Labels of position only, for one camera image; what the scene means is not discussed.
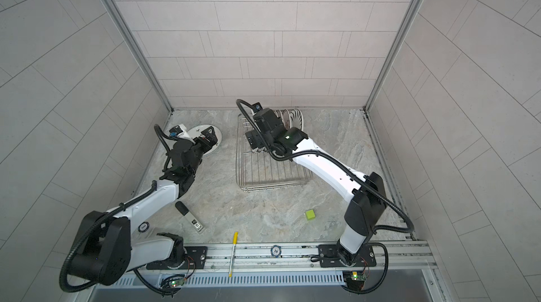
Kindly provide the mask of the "watermelon pattern plate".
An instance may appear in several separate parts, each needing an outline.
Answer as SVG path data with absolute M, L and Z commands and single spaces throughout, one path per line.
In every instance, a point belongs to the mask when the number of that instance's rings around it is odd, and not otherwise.
M 216 144 L 213 145 L 209 151 L 205 152 L 204 156 L 214 153 L 220 147 L 223 141 L 221 130 L 218 127 L 210 124 L 201 124 L 193 127 L 188 131 L 188 135 L 192 139 L 195 139 L 196 137 L 208 139 L 208 136 L 213 139 L 213 137 L 216 137 Z

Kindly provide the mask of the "black striped white plate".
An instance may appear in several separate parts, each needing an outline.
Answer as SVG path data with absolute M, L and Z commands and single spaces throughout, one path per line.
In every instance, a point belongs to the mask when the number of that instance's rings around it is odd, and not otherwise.
M 290 115 L 291 115 L 292 127 L 303 130 L 304 117 L 303 117 L 302 112 L 299 109 L 295 108 L 295 109 L 290 110 Z

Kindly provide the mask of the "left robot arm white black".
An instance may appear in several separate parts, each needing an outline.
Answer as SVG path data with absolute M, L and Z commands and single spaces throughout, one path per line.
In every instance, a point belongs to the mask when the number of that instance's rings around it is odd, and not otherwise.
M 131 238 L 134 232 L 147 231 L 151 216 L 188 192 L 204 155 L 218 148 L 221 133 L 208 124 L 191 130 L 177 125 L 167 134 L 155 125 L 154 131 L 166 150 L 162 176 L 133 199 L 83 217 L 59 274 L 63 292 L 80 292 L 97 284 L 112 285 L 126 272 L 138 273 L 150 263 L 169 269 L 193 265 L 181 236 L 159 233 L 137 244 L 132 244 Z

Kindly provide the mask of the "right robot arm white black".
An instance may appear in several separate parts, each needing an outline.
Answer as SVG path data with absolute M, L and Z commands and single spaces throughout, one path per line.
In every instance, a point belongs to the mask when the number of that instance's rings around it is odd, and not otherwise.
M 338 241 L 337 257 L 346 266 L 359 261 L 359 250 L 374 234 L 374 227 L 386 204 L 369 189 L 384 195 L 383 180 L 375 172 L 365 174 L 348 168 L 322 150 L 313 139 L 297 127 L 286 129 L 283 121 L 270 108 L 261 109 L 252 117 L 254 128 L 247 132 L 251 148 L 267 148 L 278 158 L 292 157 L 324 180 L 348 203 L 346 227 Z

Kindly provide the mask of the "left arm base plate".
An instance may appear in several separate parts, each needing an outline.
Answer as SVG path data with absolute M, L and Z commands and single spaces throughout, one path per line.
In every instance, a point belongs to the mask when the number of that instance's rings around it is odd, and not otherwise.
M 185 246 L 184 259 L 177 265 L 168 264 L 167 261 L 154 261 L 146 264 L 147 270 L 202 270 L 207 258 L 206 246 Z

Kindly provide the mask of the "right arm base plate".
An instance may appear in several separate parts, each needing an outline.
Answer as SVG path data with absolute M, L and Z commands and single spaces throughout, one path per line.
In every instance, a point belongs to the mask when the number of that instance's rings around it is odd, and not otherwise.
M 321 244 L 311 261 L 319 262 L 322 268 L 372 268 L 377 265 L 373 248 L 367 245 L 351 254 L 339 244 Z

